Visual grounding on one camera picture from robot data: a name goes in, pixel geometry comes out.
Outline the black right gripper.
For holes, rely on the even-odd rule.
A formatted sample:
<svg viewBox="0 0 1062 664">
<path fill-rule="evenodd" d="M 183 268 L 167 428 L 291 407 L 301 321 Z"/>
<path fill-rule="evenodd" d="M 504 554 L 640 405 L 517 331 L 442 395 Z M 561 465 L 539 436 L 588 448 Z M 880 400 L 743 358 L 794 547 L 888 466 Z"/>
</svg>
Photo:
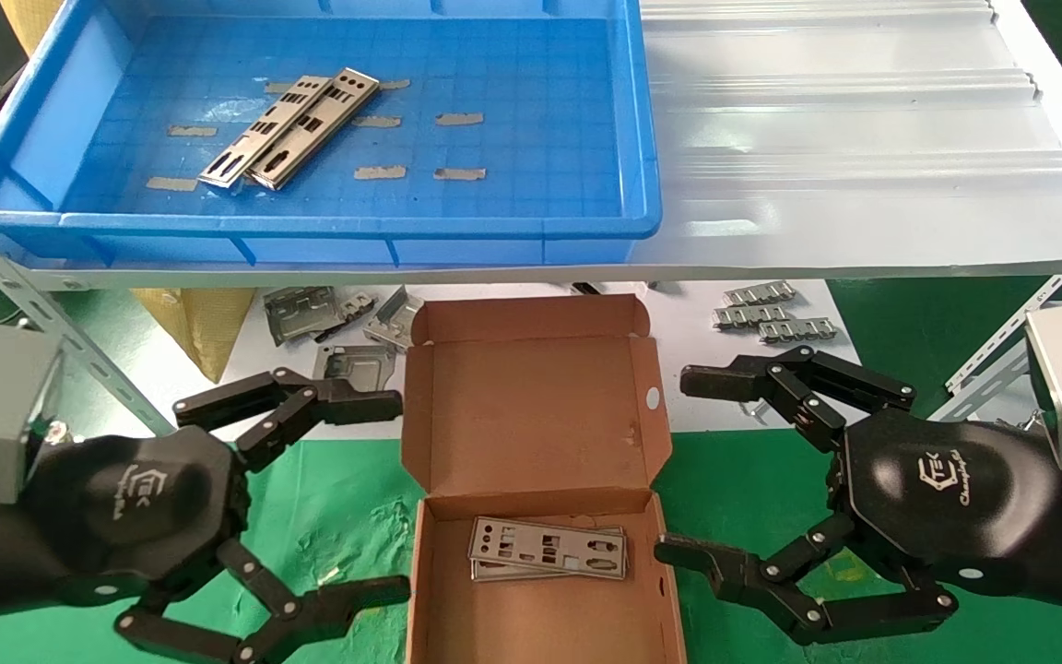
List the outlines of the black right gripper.
<svg viewBox="0 0 1062 664">
<path fill-rule="evenodd" d="M 1062 470 L 1043 436 L 917 419 L 903 412 L 913 386 L 809 346 L 683 367 L 681 392 L 766 403 L 815 449 L 842 449 L 832 504 L 844 514 L 771 558 L 669 532 L 654 545 L 660 563 L 700 573 L 717 600 L 761 612 L 798 646 L 931 632 L 960 606 L 936 581 L 1062 606 Z M 874 415 L 845 433 L 827 399 Z M 824 601 L 802 592 L 844 548 L 902 591 Z"/>
</svg>

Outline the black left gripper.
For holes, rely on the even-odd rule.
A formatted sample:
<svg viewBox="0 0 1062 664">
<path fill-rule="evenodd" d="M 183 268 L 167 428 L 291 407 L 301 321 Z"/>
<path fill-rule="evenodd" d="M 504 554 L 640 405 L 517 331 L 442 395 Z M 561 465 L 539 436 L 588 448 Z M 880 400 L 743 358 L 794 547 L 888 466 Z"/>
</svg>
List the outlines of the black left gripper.
<svg viewBox="0 0 1062 664">
<path fill-rule="evenodd" d="M 102 436 L 39 455 L 17 500 L 0 504 L 0 615 L 96 608 L 150 591 L 115 622 L 130 646 L 185 663 L 282 663 L 301 647 L 346 637 L 367 609 L 409 600 L 405 575 L 296 596 L 232 539 L 247 527 L 246 469 L 266 470 L 319 424 L 400 418 L 400 392 L 278 367 L 186 397 L 173 411 L 185 426 L 173 435 Z M 254 416 L 263 419 L 236 438 L 237 454 L 207 433 Z M 219 564 L 269 612 L 245 637 L 166 618 L 171 599 L 155 592 L 182 599 Z"/>
</svg>

